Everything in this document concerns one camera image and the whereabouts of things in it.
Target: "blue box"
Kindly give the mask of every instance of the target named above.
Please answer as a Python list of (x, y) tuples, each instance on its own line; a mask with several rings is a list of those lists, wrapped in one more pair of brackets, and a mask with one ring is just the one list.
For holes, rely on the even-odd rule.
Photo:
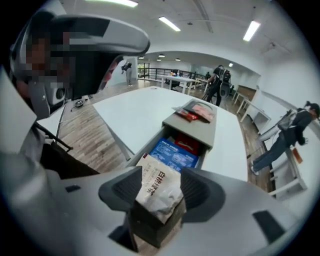
[(182, 168), (195, 167), (198, 157), (187, 150), (173, 144), (172, 142), (161, 138), (155, 148), (151, 151), (150, 156), (158, 159), (160, 162), (181, 172)]

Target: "black jacket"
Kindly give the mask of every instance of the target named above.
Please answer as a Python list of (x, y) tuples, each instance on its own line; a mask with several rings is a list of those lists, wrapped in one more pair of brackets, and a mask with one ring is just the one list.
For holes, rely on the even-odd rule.
[(296, 142), (298, 142), (300, 145), (303, 145), (306, 143), (305, 137), (303, 135), (303, 131), (311, 122), (312, 122), (312, 116), (308, 111), (301, 111), (296, 114), (296, 117), (292, 122), (292, 125), (295, 127), (282, 131), (288, 147), (290, 145), (294, 146)]

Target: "ceiling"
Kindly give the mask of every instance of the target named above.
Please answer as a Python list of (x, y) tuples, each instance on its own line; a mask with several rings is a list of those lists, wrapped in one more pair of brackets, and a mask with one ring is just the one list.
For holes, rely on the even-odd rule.
[[(153, 41), (169, 37), (179, 40), (206, 40), (241, 52), (272, 59), (303, 48), (300, 33), (269, 0), (136, 0), (130, 8), (120, 4), (60, 0), (67, 14), (95, 14), (116, 18), (145, 30)], [(181, 31), (175, 32), (161, 21), (165, 16)], [(261, 23), (250, 42), (243, 41), (251, 22)]]
[[(164, 54), (165, 57), (159, 57), (159, 54)], [(229, 68), (230, 61), (228, 59), (202, 54), (197, 52), (188, 52), (188, 51), (164, 51), (164, 52), (153, 52), (147, 53), (144, 56), (144, 59), (138, 59), (141, 62), (155, 62), (157, 59), (161, 59), (161, 61), (176, 61), (176, 58), (181, 59), (182, 62), (191, 63), (197, 66), (208, 67), (211, 69), (216, 68), (218, 65), (223, 65), (227, 69)], [(251, 70), (238, 64), (233, 63), (232, 69), (238, 71), (239, 73), (242, 72), (250, 72)]]

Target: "open drawer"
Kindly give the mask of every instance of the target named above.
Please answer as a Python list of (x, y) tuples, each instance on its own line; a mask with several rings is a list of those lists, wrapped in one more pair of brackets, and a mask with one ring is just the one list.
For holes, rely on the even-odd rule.
[(157, 134), (155, 134), (147, 144), (131, 158), (126, 167), (136, 166), (145, 153), (150, 154), (161, 138), (168, 139), (169, 137), (172, 137), (176, 139), (178, 133), (183, 133), (199, 142), (198, 161), (195, 167), (201, 168), (207, 152), (213, 147), (214, 143), (217, 109), (213, 108), (212, 111), (214, 113), (214, 118), (210, 123), (205, 123), (201, 120), (189, 122), (173, 113), (162, 122), (161, 130), (159, 130), (159, 132), (157, 132)]

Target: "ceiling light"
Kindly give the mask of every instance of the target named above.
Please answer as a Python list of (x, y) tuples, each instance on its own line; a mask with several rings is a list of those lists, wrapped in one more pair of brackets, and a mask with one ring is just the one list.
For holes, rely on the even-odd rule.
[(180, 28), (178, 28), (175, 24), (173, 24), (170, 20), (168, 20), (165, 17), (160, 17), (159, 20), (162, 21), (163, 23), (167, 24), (174, 31), (181, 31)]
[(87, 0), (87, 1), (100, 1), (100, 2), (109, 2), (109, 3), (115, 3), (115, 4), (120, 4), (124, 6), (129, 6), (129, 7), (136, 7), (138, 5), (137, 2), (131, 1), (131, 0)]
[(260, 23), (256, 21), (251, 21), (250, 26), (248, 27), (248, 30), (246, 31), (243, 40), (249, 42), (251, 38), (256, 33), (257, 29), (260, 27)]

